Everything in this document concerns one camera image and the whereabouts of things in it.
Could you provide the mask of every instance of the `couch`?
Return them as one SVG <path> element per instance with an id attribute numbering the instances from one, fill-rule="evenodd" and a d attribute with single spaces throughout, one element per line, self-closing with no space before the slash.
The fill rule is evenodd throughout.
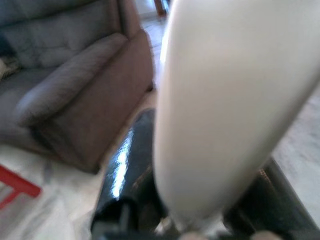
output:
<path id="1" fill-rule="evenodd" d="M 21 65 L 0 81 L 0 143 L 96 173 L 152 88 L 150 45 L 134 3 L 0 0 L 0 6 L 0 49 L 11 49 Z"/>

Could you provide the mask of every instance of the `tiled floor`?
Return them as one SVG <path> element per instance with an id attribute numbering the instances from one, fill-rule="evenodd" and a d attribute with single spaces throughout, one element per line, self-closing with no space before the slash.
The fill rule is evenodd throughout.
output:
<path id="1" fill-rule="evenodd" d="M 150 35 L 159 85 L 160 50 L 165 22 L 149 19 L 142 23 Z M 106 163 L 124 137 L 135 116 L 156 105 L 156 91 L 148 93 L 106 152 Z M 274 156 L 298 196 L 320 226 L 320 88 L 318 88 Z M 43 187 L 38 199 L 19 197 L 0 212 L 0 239 L 4 240 L 87 240 L 104 169 L 91 175 L 52 162 L 44 156 L 0 145 L 0 164 Z"/>

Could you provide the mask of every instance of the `red object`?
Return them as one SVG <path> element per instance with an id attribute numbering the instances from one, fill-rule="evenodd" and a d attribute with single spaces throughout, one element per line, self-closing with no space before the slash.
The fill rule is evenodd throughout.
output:
<path id="1" fill-rule="evenodd" d="M 36 198 L 41 193 L 41 188 L 29 182 L 13 171 L 0 165 L 0 182 L 13 188 L 12 192 L 0 202 L 0 210 L 11 203 L 19 194 L 24 193 Z"/>

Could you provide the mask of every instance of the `glossy black plastic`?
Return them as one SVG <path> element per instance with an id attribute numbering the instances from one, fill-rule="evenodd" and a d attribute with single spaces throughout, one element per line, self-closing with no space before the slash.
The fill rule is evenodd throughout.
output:
<path id="1" fill-rule="evenodd" d="M 319 236 L 317 225 L 273 159 L 259 171 L 241 200 L 224 215 L 224 223 L 234 232 L 248 235 L 269 230 L 310 232 Z"/>
<path id="2" fill-rule="evenodd" d="M 165 211 L 153 178 L 154 119 L 153 109 L 144 111 L 110 159 L 93 223 L 119 221 L 123 203 L 130 205 L 133 229 L 150 232 L 160 222 Z"/>

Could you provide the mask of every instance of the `sofa arm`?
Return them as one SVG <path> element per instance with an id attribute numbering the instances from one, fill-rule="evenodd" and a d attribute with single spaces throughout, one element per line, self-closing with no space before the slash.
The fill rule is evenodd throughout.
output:
<path id="1" fill-rule="evenodd" d="M 118 6 L 122 32 L 131 39 L 141 29 L 136 5 L 134 0 L 118 0 Z"/>
<path id="2" fill-rule="evenodd" d="M 114 33 L 61 65 L 19 101 L 15 109 L 17 124 L 32 126 L 61 110 L 106 66 L 126 41 L 125 36 Z"/>

